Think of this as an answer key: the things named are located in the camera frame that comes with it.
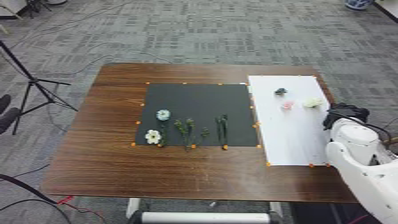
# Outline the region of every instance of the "chair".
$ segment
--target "chair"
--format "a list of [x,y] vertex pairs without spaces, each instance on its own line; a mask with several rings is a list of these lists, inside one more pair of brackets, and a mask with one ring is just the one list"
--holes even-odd
[[[0,7],[11,12],[11,14],[14,15],[14,17],[23,20],[22,16],[14,13],[14,11],[11,10],[11,8],[4,5],[4,3],[0,3]],[[6,34],[9,34],[9,31],[4,27],[4,25],[0,24],[0,30],[4,31]]]
[[30,18],[34,18],[34,12],[41,12],[41,6],[46,8],[46,10],[52,12],[52,9],[48,8],[46,4],[41,2],[41,0],[27,0],[29,5],[29,12],[30,12]]

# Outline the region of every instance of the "black mat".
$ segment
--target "black mat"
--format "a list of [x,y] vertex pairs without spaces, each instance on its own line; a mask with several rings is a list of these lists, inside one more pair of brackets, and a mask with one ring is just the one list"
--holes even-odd
[[215,117],[228,114],[228,145],[256,146],[258,135],[253,128],[254,118],[251,110],[251,98],[245,85],[212,84],[151,84],[146,93],[146,106],[142,111],[141,126],[135,136],[137,144],[144,145],[148,130],[160,130],[157,111],[171,111],[167,121],[167,144],[183,145],[181,134],[174,127],[174,121],[192,118],[196,121],[196,136],[201,137],[203,127],[210,130],[210,136],[201,145],[219,146]]

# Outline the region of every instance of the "wooden table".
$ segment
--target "wooden table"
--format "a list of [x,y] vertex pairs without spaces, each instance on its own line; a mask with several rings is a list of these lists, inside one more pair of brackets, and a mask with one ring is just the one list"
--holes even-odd
[[242,83],[249,74],[315,75],[308,66],[110,64],[103,66],[46,172],[54,195],[356,202],[338,171],[267,167],[256,147],[135,146],[148,82]]

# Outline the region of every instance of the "black chair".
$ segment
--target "black chair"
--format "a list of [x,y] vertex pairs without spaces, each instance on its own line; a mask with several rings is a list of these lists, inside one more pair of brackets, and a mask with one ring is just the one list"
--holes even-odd
[[27,6],[29,6],[29,11],[30,11],[30,18],[34,18],[34,12],[41,12],[41,6],[46,8],[48,11],[52,9],[46,6],[46,3],[43,3],[43,0],[27,0]]
[[[9,104],[11,104],[11,95],[4,95],[4,97],[0,98],[0,114],[6,111]],[[4,132],[7,131],[9,126],[20,116],[20,113],[22,110],[16,107],[13,107],[0,116],[0,134],[4,134]]]

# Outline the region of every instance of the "white paper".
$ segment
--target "white paper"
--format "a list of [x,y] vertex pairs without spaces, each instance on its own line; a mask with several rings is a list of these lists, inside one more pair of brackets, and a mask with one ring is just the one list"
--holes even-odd
[[[325,146],[331,132],[324,131],[329,101],[313,76],[249,76],[251,91],[267,160],[270,165],[325,165]],[[284,96],[276,90],[284,88]],[[309,98],[322,98],[316,108],[302,106]],[[292,110],[281,108],[293,101]]]

